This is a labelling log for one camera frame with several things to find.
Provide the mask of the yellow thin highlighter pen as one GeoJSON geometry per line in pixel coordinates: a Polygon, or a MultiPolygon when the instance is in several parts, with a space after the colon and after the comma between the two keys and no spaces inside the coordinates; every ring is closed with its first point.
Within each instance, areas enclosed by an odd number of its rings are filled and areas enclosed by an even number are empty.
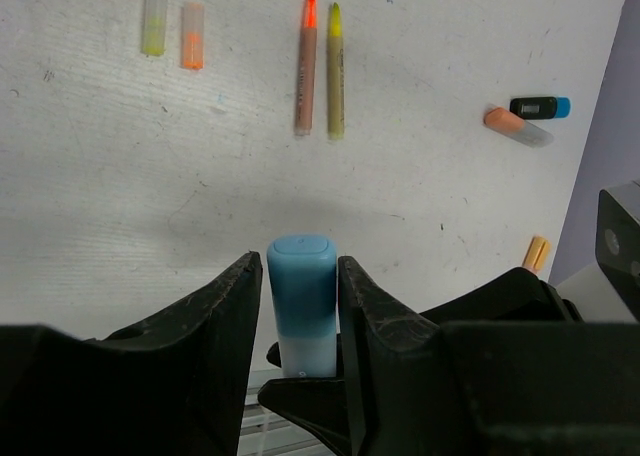
{"type": "Polygon", "coordinates": [[[341,10],[334,2],[329,11],[327,35],[327,123],[331,140],[344,136],[344,43],[341,10]]]}

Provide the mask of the orange pen cap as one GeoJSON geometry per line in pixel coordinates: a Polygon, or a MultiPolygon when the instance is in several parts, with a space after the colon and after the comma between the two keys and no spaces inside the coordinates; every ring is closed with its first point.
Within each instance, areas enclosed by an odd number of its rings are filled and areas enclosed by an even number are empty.
{"type": "Polygon", "coordinates": [[[204,66],[204,6],[188,2],[182,10],[182,66],[201,70],[204,66]]]}

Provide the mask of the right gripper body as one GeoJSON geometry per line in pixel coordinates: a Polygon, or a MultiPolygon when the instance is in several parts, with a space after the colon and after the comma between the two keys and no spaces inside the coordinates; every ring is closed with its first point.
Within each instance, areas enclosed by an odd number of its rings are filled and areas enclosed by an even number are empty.
{"type": "Polygon", "coordinates": [[[582,322],[576,306],[524,268],[513,268],[450,302],[421,312],[436,324],[450,321],[582,322]]]}

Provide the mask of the light blue highlighter marker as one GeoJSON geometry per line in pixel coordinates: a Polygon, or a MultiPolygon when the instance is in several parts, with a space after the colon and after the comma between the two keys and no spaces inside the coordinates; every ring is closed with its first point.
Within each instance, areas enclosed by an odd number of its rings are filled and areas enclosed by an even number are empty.
{"type": "Polygon", "coordinates": [[[337,373],[337,255],[322,235],[274,240],[267,266],[283,376],[330,378],[337,373]]]}

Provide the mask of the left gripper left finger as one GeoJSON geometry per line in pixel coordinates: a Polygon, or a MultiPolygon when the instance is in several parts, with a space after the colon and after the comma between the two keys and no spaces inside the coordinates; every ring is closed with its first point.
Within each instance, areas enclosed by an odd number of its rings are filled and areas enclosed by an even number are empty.
{"type": "Polygon", "coordinates": [[[204,287],[103,340],[1,329],[5,455],[233,455],[262,265],[241,256],[204,287]]]}

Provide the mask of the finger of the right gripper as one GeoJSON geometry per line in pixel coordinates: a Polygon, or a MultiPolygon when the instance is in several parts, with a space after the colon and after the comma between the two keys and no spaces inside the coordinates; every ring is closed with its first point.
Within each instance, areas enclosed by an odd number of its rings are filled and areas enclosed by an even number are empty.
{"type": "Polygon", "coordinates": [[[350,430],[340,340],[336,347],[335,377],[271,379],[259,390],[258,402],[345,456],[350,454],[350,430]]]}

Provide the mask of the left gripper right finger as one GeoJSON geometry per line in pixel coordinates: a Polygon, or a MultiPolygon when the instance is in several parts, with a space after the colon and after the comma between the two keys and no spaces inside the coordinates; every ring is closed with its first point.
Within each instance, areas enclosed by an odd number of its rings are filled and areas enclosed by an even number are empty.
{"type": "Polygon", "coordinates": [[[635,455],[635,324],[434,323],[338,261],[354,455],[635,455]]]}

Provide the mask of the yellow pen cap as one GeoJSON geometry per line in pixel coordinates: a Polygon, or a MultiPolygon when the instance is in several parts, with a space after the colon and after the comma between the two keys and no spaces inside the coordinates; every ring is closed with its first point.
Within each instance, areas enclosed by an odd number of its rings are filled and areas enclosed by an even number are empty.
{"type": "Polygon", "coordinates": [[[141,51],[147,56],[165,52],[168,0],[144,0],[141,51]]]}

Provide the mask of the orange thin highlighter pen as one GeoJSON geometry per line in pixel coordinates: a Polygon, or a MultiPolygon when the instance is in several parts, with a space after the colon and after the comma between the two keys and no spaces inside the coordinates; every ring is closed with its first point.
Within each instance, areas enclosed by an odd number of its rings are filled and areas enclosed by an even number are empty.
{"type": "Polygon", "coordinates": [[[313,124],[317,53],[317,0],[306,0],[300,30],[299,63],[294,131],[309,135],[313,124]]]}

